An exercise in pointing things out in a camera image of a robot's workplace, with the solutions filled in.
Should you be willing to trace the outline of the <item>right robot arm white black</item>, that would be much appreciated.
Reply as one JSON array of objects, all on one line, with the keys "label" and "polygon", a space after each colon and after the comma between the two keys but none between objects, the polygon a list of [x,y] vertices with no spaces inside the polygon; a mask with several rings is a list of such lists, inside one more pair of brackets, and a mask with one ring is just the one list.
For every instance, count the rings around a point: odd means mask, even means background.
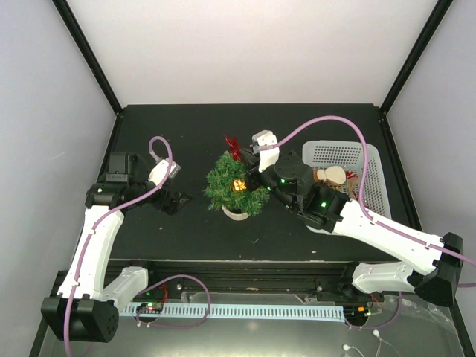
[{"label": "right robot arm white black", "polygon": [[279,149],[241,149],[245,184],[264,188],[295,214],[309,230],[342,235],[395,257],[395,263],[357,263],[338,281],[343,298],[362,293],[410,292],[429,303],[450,307],[455,302],[463,262],[463,240],[439,237],[366,211],[347,194],[317,183],[312,168],[295,153]]}]

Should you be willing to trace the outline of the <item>gold gift box ornament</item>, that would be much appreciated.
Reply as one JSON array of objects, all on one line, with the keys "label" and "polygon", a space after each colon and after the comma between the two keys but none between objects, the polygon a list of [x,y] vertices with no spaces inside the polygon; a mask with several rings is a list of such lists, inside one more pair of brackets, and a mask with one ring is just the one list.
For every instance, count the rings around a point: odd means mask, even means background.
[{"label": "gold gift box ornament", "polygon": [[235,179],[232,182],[232,190],[236,193],[246,191],[246,183],[243,179]]}]

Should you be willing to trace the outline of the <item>small green christmas tree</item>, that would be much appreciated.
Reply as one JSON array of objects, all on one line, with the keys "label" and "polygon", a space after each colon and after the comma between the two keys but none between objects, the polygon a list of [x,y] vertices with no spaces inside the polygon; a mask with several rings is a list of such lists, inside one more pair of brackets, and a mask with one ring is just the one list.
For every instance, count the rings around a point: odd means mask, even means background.
[{"label": "small green christmas tree", "polygon": [[207,186],[205,196],[209,199],[209,210],[257,216],[269,201],[270,193],[259,187],[249,190],[245,183],[245,166],[235,160],[232,154],[224,152],[216,160],[213,169],[205,176]]}]

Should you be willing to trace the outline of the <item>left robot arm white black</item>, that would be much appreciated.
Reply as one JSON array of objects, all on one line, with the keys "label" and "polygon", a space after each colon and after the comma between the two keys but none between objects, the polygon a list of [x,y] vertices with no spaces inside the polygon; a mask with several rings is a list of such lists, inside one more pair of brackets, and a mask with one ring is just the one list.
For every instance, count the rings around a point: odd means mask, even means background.
[{"label": "left robot arm white black", "polygon": [[176,213],[189,196],[168,186],[180,166],[159,158],[145,178],[138,175],[139,155],[114,152],[107,170],[87,191],[80,241],[58,291],[43,300],[42,317],[62,340],[106,343],[118,328],[119,314],[137,293],[153,296],[160,280],[145,268],[126,267],[109,285],[105,276],[115,237],[126,212],[152,204]]}]

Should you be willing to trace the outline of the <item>red star ornament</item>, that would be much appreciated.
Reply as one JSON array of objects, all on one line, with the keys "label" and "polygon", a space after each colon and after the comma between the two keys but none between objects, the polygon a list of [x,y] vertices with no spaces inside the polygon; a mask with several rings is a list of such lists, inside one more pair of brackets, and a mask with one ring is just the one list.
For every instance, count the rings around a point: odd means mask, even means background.
[{"label": "red star ornament", "polygon": [[223,135],[223,137],[228,145],[228,152],[231,154],[233,160],[242,161],[242,157],[240,154],[241,148],[238,144],[237,138],[235,136],[230,138],[227,135]]}]

